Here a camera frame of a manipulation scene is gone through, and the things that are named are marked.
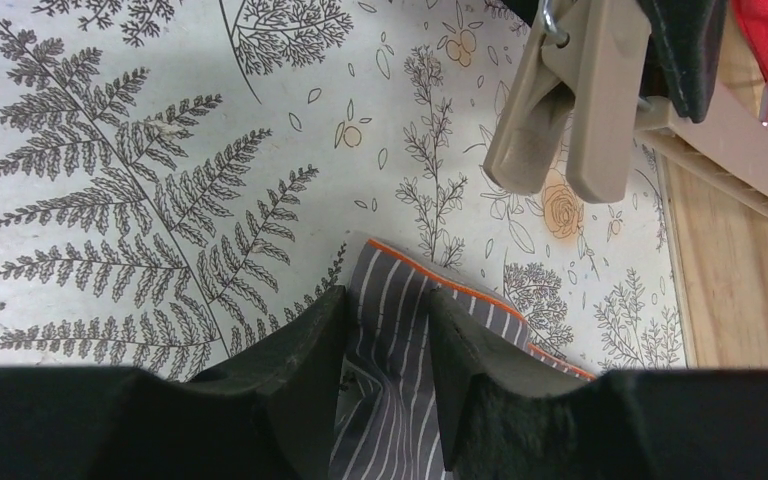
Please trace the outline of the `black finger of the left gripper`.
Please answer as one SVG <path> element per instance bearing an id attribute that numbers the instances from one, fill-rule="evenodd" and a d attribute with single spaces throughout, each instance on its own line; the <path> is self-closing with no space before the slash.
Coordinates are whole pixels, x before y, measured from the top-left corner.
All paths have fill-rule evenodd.
<path id="1" fill-rule="evenodd" d="M 651 24 L 640 95 L 669 99 L 682 118 L 705 120 L 715 90 L 728 2 L 639 0 Z"/>

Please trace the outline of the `grey striped underwear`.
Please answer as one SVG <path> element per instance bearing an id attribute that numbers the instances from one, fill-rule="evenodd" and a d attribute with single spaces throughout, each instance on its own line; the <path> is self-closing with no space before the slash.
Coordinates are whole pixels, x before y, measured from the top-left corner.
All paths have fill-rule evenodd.
<path id="1" fill-rule="evenodd" d="M 451 478 L 443 464 L 428 341 L 427 295 L 433 289 L 550 372 L 592 379 L 536 346 L 528 321 L 500 295 L 381 239 L 365 238 L 346 282 L 348 389 L 339 402 L 330 478 Z"/>

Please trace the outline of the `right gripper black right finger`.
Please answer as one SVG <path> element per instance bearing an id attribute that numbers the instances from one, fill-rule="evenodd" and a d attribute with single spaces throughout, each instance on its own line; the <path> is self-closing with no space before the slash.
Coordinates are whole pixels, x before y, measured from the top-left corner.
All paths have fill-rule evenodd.
<path id="1" fill-rule="evenodd" d="M 565 374 L 433 290 L 443 463 L 458 479 L 768 479 L 768 369 Z"/>

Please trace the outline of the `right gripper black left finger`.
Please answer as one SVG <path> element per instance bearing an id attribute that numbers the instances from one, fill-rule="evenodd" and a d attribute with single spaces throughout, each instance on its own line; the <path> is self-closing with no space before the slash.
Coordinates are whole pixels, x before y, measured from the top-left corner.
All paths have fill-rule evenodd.
<path id="1" fill-rule="evenodd" d="M 324 479 L 347 292 L 186 383 L 135 367 L 0 367 L 0 479 Z"/>

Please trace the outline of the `wooden clip hanger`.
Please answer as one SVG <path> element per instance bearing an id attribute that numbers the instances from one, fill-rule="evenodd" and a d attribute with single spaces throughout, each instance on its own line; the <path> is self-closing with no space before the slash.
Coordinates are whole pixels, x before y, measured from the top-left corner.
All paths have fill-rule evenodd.
<path id="1" fill-rule="evenodd" d="M 566 176 L 588 203 L 623 199 L 640 140 L 768 218 L 768 80 L 727 1 L 715 90 L 704 121 L 640 95 L 651 24 L 638 1 L 513 1 L 532 18 L 483 164 L 508 192 L 544 185 L 562 139 Z"/>

